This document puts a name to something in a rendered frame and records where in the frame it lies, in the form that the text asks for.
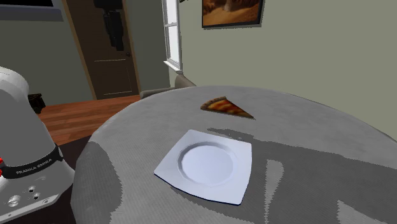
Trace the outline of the pizza slice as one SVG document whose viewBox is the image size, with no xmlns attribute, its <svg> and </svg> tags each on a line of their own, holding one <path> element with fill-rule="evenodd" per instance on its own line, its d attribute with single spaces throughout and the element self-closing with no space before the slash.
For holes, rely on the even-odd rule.
<svg viewBox="0 0 397 224">
<path fill-rule="evenodd" d="M 229 101 L 225 96 L 211 99 L 203 103 L 203 105 L 201 105 L 200 108 L 201 110 L 204 111 L 212 111 L 215 113 L 222 113 L 222 114 L 254 119 L 252 115 L 250 115 L 248 112 L 244 111 L 243 109 L 241 109 L 240 107 Z"/>
</svg>

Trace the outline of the grey sofa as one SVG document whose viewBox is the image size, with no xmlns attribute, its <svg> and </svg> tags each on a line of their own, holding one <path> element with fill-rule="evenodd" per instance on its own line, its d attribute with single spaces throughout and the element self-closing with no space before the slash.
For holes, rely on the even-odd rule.
<svg viewBox="0 0 397 224">
<path fill-rule="evenodd" d="M 188 78 L 186 78 L 184 75 L 179 74 L 176 76 L 175 83 L 173 87 L 168 87 L 168 88 L 159 88 L 159 89 L 153 89 L 153 90 L 144 90 L 140 92 L 140 98 L 144 99 L 146 97 L 149 97 L 154 94 L 158 94 L 161 92 L 166 92 L 174 89 L 179 89 L 179 88 L 186 88 L 186 87 L 196 87 L 196 84 L 194 84 L 192 81 L 190 81 Z"/>
</svg>

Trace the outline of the white square plate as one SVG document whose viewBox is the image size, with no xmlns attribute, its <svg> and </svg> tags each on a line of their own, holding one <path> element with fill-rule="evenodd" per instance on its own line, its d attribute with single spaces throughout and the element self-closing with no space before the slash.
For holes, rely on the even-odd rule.
<svg viewBox="0 0 397 224">
<path fill-rule="evenodd" d="M 153 171 L 192 196 L 240 205 L 252 168 L 250 143 L 189 130 Z"/>
</svg>

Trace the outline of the white framed window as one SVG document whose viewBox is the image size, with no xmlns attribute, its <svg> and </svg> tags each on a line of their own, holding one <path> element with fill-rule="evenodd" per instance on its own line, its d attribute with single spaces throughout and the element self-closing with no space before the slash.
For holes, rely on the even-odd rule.
<svg viewBox="0 0 397 224">
<path fill-rule="evenodd" d="M 179 0 L 162 0 L 166 61 L 177 74 L 183 73 Z"/>
</svg>

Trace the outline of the brown wooden door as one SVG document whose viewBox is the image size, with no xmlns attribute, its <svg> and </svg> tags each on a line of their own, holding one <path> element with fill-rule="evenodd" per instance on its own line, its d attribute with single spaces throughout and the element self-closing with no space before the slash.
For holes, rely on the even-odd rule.
<svg viewBox="0 0 397 224">
<path fill-rule="evenodd" d="M 137 95 L 125 0 L 62 0 L 95 99 Z"/>
</svg>

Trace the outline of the round grey table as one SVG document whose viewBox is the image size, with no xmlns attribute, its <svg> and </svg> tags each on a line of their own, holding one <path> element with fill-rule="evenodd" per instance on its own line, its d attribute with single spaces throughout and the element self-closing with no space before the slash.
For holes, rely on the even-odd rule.
<svg viewBox="0 0 397 224">
<path fill-rule="evenodd" d="M 254 119 L 201 110 L 225 96 Z M 153 173 L 190 129 L 250 143 L 239 206 L 178 190 Z M 397 224 L 397 141 L 357 118 L 282 92 L 190 87 L 131 104 L 77 162 L 76 224 Z"/>
</svg>

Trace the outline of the small black object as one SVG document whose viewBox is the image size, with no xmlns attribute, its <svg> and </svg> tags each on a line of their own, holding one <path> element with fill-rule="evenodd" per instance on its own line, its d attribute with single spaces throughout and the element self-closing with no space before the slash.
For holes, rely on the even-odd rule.
<svg viewBox="0 0 397 224">
<path fill-rule="evenodd" d="M 46 104 L 42 98 L 42 94 L 29 94 L 28 100 L 36 114 L 40 114 L 42 109 L 46 107 Z"/>
</svg>

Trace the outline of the framed wall picture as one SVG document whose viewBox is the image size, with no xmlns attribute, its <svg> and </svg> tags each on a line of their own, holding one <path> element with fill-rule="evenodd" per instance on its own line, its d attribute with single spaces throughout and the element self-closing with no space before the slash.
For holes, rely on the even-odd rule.
<svg viewBox="0 0 397 224">
<path fill-rule="evenodd" d="M 202 27 L 258 25 L 265 0 L 202 0 Z"/>
</svg>

